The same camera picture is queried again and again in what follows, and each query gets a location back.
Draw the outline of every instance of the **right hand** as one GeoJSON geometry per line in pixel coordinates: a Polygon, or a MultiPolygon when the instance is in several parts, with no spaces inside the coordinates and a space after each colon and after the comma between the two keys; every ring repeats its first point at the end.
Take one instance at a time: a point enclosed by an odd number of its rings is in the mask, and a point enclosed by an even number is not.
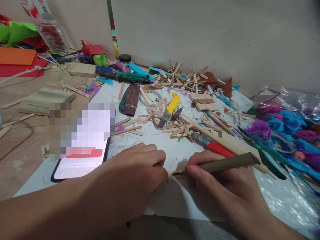
{"type": "Polygon", "coordinates": [[[186,165],[191,188],[202,185],[225,213],[226,220],[248,239],[272,239],[275,217],[259,189],[254,173],[243,167],[220,171],[211,175],[196,166],[224,157],[209,150],[195,153],[186,165]]]}

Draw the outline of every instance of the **black lid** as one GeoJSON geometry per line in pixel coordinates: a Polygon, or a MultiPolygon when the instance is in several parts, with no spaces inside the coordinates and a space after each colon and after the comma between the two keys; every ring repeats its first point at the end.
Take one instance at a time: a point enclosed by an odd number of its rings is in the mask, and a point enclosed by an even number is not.
{"type": "Polygon", "coordinates": [[[131,56],[129,54],[119,55],[120,62],[131,62],[131,56]]]}

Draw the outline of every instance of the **white wall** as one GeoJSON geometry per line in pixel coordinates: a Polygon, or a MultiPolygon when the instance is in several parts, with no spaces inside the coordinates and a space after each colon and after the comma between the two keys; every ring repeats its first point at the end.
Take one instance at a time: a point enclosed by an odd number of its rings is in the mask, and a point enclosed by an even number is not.
{"type": "Polygon", "coordinates": [[[142,65],[209,65],[251,94],[268,83],[319,92],[314,0],[112,0],[119,53],[142,65]]]}
{"type": "MultiPolygon", "coordinates": [[[[106,0],[47,0],[69,47],[101,44],[108,59],[115,59],[106,0]]],[[[13,21],[30,22],[18,0],[1,0],[0,14],[13,21]]]]}

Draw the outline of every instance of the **glue jar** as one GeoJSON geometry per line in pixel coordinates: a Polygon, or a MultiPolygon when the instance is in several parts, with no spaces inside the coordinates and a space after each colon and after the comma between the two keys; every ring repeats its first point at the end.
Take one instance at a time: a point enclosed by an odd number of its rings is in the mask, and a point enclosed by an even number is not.
{"type": "Polygon", "coordinates": [[[130,72],[129,64],[131,63],[131,56],[129,54],[121,54],[119,55],[119,61],[121,63],[121,66],[130,72]]]}

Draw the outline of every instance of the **phone screen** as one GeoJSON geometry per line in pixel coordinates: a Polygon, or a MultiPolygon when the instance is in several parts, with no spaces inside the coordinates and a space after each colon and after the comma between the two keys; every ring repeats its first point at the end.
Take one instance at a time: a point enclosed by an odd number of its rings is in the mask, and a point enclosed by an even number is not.
{"type": "Polygon", "coordinates": [[[99,167],[107,158],[110,139],[105,140],[90,153],[71,154],[61,158],[53,171],[51,181],[82,177],[99,167]]]}

